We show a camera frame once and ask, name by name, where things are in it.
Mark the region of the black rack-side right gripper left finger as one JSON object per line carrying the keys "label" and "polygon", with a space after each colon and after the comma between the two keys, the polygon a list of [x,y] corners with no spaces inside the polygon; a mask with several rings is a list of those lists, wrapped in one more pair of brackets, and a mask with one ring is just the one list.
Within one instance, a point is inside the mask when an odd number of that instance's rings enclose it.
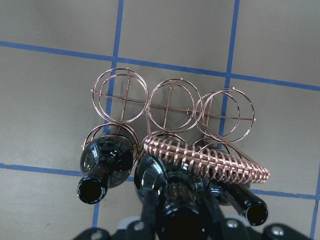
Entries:
{"label": "black rack-side right gripper left finger", "polygon": [[155,225],[157,220],[158,194],[147,192],[142,201],[141,220],[148,225]]}

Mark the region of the black rack-side right gripper right finger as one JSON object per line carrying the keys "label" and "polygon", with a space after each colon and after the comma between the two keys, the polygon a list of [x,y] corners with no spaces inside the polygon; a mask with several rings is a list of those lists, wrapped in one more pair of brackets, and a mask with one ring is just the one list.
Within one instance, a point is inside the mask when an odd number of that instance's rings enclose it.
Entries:
{"label": "black rack-side right gripper right finger", "polygon": [[200,202],[201,209],[211,224],[219,224],[225,219],[216,197],[211,192],[201,192]]}

